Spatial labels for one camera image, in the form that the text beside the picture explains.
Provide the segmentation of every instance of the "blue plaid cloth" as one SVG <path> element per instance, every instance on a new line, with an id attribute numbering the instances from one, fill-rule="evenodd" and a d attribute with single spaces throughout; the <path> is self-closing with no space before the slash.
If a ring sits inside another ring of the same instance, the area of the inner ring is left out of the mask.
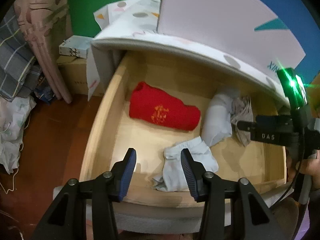
<path id="1" fill-rule="evenodd" d="M 8 101 L 16 96 L 28 97 L 41 73 L 11 7 L 0 23 L 0 96 Z"/>

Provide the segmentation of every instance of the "wooden drawer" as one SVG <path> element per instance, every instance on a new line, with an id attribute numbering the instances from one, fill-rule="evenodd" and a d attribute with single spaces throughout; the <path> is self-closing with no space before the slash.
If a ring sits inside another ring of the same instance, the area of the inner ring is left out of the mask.
<path id="1" fill-rule="evenodd" d="M 138 82 L 159 87 L 185 104 L 195 105 L 204 116 L 222 84 L 238 87 L 250 95 L 254 115 L 276 114 L 271 96 L 221 67 L 201 65 L 185 58 L 156 52 L 129 51 L 120 63 L 102 99 L 88 139 L 80 181 L 94 179 L 122 160 L 129 147 L 137 151 L 137 164 L 124 201 L 161 207 L 196 207 L 188 191 L 160 192 L 152 189 L 152 177 L 162 170 L 163 149 L 201 134 L 203 121 L 190 132 L 165 128 L 129 118 L 129 99 Z M 217 174 L 237 181 L 247 177 L 259 193 L 285 183 L 284 147 L 251 142 L 246 148 L 235 137 L 211 147 L 219 164 Z"/>

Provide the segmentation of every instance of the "brown floor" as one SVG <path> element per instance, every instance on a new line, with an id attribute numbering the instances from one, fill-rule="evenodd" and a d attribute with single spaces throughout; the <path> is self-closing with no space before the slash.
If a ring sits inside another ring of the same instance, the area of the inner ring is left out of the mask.
<path id="1" fill-rule="evenodd" d="M 8 225 L 16 225 L 24 239 L 30 238 L 52 201 L 53 188 L 79 177 L 101 99 L 93 97 L 87 102 L 87 96 L 74 95 L 70 105 L 62 100 L 56 100 L 50 106 L 42 101 L 37 103 L 24 132 L 15 191 L 5 195 L 0 190 L 0 210 L 18 222 L 0 214 L 0 224 L 5 221 Z M 5 189 L 12 188 L 12 175 L 0 173 L 0 182 Z"/>

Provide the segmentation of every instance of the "human hand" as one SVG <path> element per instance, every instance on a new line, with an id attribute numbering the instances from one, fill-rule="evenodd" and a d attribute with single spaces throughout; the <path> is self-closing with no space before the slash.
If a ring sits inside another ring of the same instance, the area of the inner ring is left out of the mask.
<path id="1" fill-rule="evenodd" d="M 292 181 L 297 172 L 296 167 L 298 165 L 292 161 L 290 156 L 287 156 L 286 165 L 288 169 L 288 181 Z M 300 173 L 311 175 L 313 189 L 320 189 L 320 150 L 317 151 L 316 159 L 302 160 Z"/>

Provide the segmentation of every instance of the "orange embroidered logo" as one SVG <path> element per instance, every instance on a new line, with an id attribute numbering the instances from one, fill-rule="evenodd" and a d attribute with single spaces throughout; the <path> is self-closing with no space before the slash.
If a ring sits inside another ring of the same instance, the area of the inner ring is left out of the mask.
<path id="1" fill-rule="evenodd" d="M 155 112 L 151 116 L 151 120 L 156 123 L 163 123 L 169 112 L 168 108 L 164 108 L 163 105 L 155 106 Z"/>

